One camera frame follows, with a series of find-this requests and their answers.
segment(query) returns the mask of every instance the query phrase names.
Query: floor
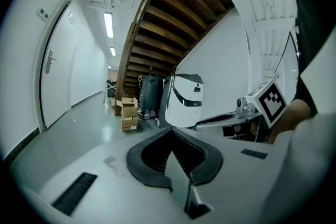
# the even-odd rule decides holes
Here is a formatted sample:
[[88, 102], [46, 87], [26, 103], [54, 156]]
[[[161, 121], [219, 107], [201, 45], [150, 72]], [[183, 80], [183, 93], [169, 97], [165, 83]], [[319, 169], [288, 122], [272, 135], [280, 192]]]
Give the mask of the floor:
[[39, 134], [10, 168], [17, 183], [38, 193], [57, 172], [96, 146], [158, 129], [154, 120], [139, 119], [137, 130], [122, 132], [120, 117], [103, 100], [103, 93], [95, 95]]

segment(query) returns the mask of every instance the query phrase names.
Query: fluorescent light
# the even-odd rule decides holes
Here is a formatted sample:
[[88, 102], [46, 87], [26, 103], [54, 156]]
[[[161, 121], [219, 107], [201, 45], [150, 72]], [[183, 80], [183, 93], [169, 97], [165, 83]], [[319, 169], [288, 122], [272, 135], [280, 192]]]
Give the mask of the fluorescent light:
[[114, 48], [110, 48], [110, 50], [111, 50], [112, 55], [116, 56], [115, 49]]
[[113, 38], [113, 27], [112, 27], [112, 14], [111, 13], [104, 13], [104, 20], [106, 26], [107, 36]]

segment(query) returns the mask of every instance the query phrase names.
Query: white door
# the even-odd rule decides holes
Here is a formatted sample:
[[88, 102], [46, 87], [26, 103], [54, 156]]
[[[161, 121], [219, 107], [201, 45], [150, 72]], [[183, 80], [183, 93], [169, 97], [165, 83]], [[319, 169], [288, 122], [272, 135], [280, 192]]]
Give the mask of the white door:
[[40, 90], [47, 128], [71, 108], [72, 59], [82, 30], [83, 22], [78, 6], [72, 2], [57, 22], [43, 62]]

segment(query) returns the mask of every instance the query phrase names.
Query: wooden staircase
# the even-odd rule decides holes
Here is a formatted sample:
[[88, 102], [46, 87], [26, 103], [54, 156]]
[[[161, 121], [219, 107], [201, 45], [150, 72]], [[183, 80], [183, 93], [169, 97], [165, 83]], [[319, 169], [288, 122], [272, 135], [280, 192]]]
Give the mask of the wooden staircase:
[[231, 0], [143, 0], [125, 41], [116, 99], [138, 97], [140, 75], [169, 76], [233, 7]]

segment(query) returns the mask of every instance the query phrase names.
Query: black baseboard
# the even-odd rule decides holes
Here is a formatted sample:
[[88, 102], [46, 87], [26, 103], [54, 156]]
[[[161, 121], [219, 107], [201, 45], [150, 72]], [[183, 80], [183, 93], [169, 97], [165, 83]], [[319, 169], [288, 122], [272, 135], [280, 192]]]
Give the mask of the black baseboard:
[[88, 97], [86, 97], [86, 98], [84, 98], [84, 99], [78, 101], [77, 103], [75, 103], [75, 104], [73, 104], [73, 105], [71, 106], [71, 109], [74, 109], [76, 106], [78, 106], [78, 105], [84, 103], [85, 101], [87, 101], [87, 100], [90, 99], [91, 97], [94, 97], [95, 95], [97, 95], [98, 93], [101, 93], [101, 92], [102, 92], [102, 91], [100, 91], [100, 92], [96, 92], [96, 93], [94, 93], [94, 94], [92, 94], [92, 95], [90, 95], [90, 96], [88, 96]]
[[16, 157], [25, 149], [25, 147], [38, 135], [40, 134], [39, 128], [33, 130], [30, 134], [27, 135], [4, 159], [4, 164], [8, 168], [12, 165]]

